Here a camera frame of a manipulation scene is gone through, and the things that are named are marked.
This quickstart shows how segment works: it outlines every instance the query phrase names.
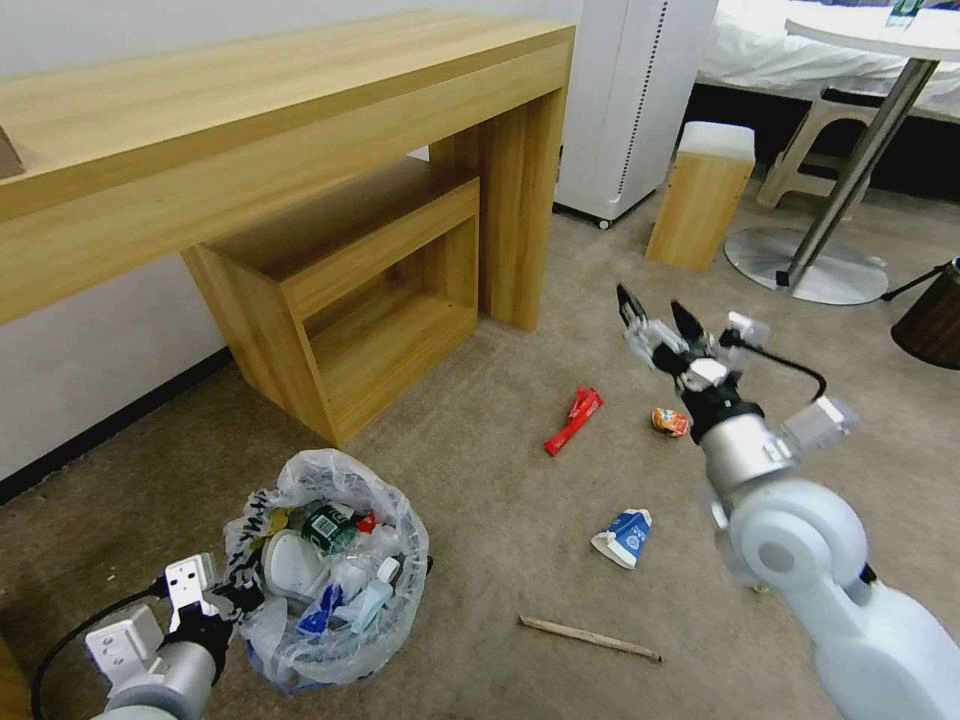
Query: round table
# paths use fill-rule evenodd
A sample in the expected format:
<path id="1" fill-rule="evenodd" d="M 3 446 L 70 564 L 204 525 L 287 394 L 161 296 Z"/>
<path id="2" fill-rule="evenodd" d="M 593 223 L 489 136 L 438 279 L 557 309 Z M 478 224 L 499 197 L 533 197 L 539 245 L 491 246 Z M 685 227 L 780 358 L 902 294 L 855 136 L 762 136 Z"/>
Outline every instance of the round table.
<path id="1" fill-rule="evenodd" d="M 857 305 L 887 290 L 887 274 L 876 259 L 839 242 L 827 245 L 861 183 L 903 123 L 941 60 L 960 60 L 960 12 L 921 10 L 907 27 L 887 27 L 888 7 L 826 8 L 792 2 L 787 32 L 833 45 L 907 58 L 890 94 L 861 136 L 810 229 L 747 228 L 731 233 L 727 258 L 751 280 L 800 300 Z"/>

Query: bed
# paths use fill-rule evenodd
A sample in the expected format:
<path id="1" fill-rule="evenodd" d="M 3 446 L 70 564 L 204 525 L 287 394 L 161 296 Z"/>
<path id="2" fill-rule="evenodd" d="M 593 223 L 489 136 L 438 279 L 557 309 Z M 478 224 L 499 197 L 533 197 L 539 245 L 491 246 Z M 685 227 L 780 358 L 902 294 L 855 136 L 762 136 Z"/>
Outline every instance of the bed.
<path id="1" fill-rule="evenodd" d="M 815 98 L 827 84 L 849 92 L 887 94 L 903 58 L 787 35 L 784 21 L 791 4 L 791 0 L 719 0 L 699 81 L 805 100 Z M 826 17 L 885 12 L 804 4 Z M 957 16 L 960 32 L 960 13 Z M 914 108 L 917 115 L 960 122 L 960 63 L 941 63 Z"/>
<path id="2" fill-rule="evenodd" d="M 860 0 L 859 4 L 880 2 Z M 709 120 L 754 128 L 761 166 L 786 147 L 810 101 L 825 87 L 885 96 L 905 62 L 787 35 L 784 21 L 789 5 L 790 0 L 719 0 L 684 116 L 685 122 Z M 875 7 L 817 8 L 828 15 L 882 12 Z M 956 16 L 960 32 L 960 12 Z M 837 122 L 823 131 L 814 150 L 846 155 L 862 129 L 852 121 Z M 931 172 L 932 164 L 940 171 Z M 941 63 L 874 169 L 871 186 L 956 201 L 960 185 L 944 183 L 942 178 L 944 168 L 958 166 L 960 64 Z"/>

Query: black baseboard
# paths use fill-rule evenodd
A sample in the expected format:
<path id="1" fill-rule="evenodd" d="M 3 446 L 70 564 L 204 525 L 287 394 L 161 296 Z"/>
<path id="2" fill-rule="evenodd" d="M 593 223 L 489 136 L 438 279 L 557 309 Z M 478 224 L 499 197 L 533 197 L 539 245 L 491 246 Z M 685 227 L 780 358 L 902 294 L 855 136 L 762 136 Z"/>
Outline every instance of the black baseboard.
<path id="1" fill-rule="evenodd" d="M 17 470 L 13 475 L 0 480 L 0 505 L 34 487 L 50 473 L 76 460 L 85 452 L 89 452 L 183 391 L 189 390 L 201 380 L 228 365 L 231 359 L 228 348 L 218 350 L 193 367 L 189 367 L 176 377 L 167 380 L 163 385 L 154 388 L 143 397 L 139 397 L 126 407 L 120 408 L 93 427 L 67 440 L 63 445 L 54 448 L 43 457 L 37 458 L 26 467 Z"/>

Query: orange wrapper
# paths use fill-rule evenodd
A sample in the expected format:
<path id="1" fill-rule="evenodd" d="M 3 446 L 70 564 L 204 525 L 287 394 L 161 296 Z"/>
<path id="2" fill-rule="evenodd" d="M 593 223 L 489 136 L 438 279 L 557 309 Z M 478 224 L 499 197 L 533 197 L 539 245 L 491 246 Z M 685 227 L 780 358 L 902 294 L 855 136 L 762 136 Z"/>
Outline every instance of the orange wrapper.
<path id="1" fill-rule="evenodd" d="M 650 422 L 655 430 L 670 437 L 681 437 L 690 429 L 690 419 L 681 412 L 667 408 L 654 408 Z"/>

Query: robotic arm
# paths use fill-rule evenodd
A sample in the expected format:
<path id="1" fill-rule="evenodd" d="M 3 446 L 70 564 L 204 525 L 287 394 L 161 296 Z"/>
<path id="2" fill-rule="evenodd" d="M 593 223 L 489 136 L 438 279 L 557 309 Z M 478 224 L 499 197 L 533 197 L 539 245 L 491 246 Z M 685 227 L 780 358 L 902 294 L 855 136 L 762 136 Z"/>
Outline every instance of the robotic arm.
<path id="1" fill-rule="evenodd" d="M 727 568 L 744 585 L 779 592 L 813 641 L 820 682 L 846 720 L 960 718 L 960 648 L 922 605 L 881 583 L 867 538 L 838 495 L 797 475 L 801 458 L 834 445 L 858 424 L 823 397 L 822 377 L 763 351 L 769 328 L 737 313 L 719 338 L 679 303 L 678 332 L 648 319 L 617 287 L 624 338 L 674 379 L 706 456 L 701 488 Z M 813 403 L 772 431 L 737 383 L 756 352 L 817 377 Z"/>
<path id="2" fill-rule="evenodd" d="M 151 595 L 170 599 L 166 634 L 149 607 L 131 606 Z M 149 588 L 104 608 L 47 654 L 32 683 L 34 720 L 44 719 L 40 691 L 50 663 L 72 638 L 107 616 L 113 621 L 86 635 L 87 650 L 111 685 L 106 709 L 94 720 L 201 720 L 236 621 L 262 602 L 252 581 L 219 584 L 209 553 L 167 566 Z"/>

